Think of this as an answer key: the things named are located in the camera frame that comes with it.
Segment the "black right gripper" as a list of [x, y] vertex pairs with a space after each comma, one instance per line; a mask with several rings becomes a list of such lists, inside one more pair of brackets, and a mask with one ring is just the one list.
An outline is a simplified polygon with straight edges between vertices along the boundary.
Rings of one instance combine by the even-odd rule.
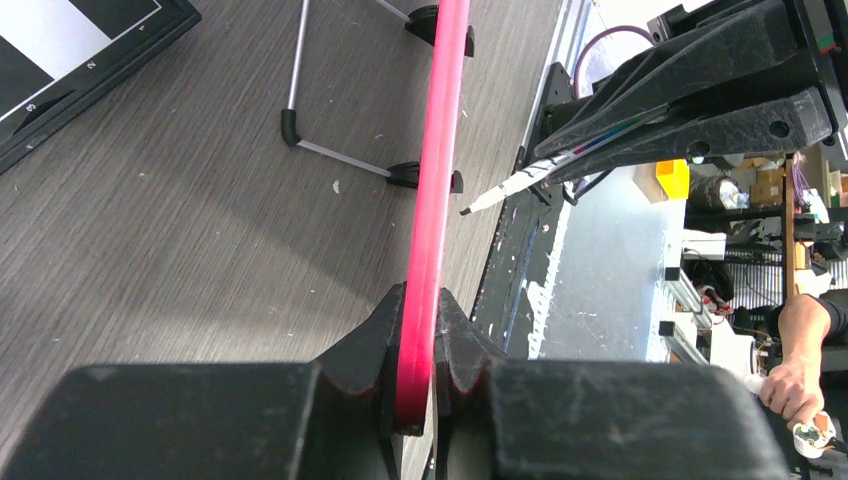
[[[646, 123], [562, 166], [549, 183], [663, 160], [847, 142], [845, 1], [678, 5], [648, 29], [660, 44], [618, 67], [535, 155], [553, 157]], [[803, 50], [822, 96], [803, 76]]]

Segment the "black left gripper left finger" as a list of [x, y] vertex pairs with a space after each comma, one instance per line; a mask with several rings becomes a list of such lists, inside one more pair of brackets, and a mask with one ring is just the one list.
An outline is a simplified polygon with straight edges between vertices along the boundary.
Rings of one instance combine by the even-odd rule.
[[397, 479], [400, 310], [305, 363], [101, 364], [67, 373], [29, 421], [6, 479]]

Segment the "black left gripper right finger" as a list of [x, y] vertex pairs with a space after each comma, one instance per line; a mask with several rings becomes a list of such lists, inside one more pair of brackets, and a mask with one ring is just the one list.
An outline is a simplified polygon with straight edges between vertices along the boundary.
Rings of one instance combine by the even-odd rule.
[[697, 364], [522, 360], [448, 290], [435, 330], [437, 479], [785, 479], [764, 413]]

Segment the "pink framed whiteboard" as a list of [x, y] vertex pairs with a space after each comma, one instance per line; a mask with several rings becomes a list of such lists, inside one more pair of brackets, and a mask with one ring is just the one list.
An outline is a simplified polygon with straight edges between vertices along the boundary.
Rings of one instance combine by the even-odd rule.
[[420, 436], [426, 423], [469, 10], [468, 1], [439, 4], [397, 357], [401, 435]]

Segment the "black white whiteboard marker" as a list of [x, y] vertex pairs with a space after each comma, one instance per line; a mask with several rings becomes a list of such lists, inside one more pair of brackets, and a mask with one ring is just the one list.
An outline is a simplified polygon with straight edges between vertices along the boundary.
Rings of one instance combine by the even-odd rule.
[[612, 129], [608, 133], [573, 150], [538, 160], [478, 196], [470, 205], [460, 211], [460, 215], [466, 216], [490, 208], [508, 197], [541, 182], [564, 166], [598, 150], [645, 123], [646, 120], [630, 122], [624, 126]]

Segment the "person's hand in background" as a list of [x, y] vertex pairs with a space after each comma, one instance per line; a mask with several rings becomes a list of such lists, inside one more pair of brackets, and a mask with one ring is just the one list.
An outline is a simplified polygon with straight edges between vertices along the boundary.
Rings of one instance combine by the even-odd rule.
[[787, 360], [765, 378], [759, 398], [767, 410], [786, 422], [788, 429], [809, 424], [825, 406], [820, 368]]

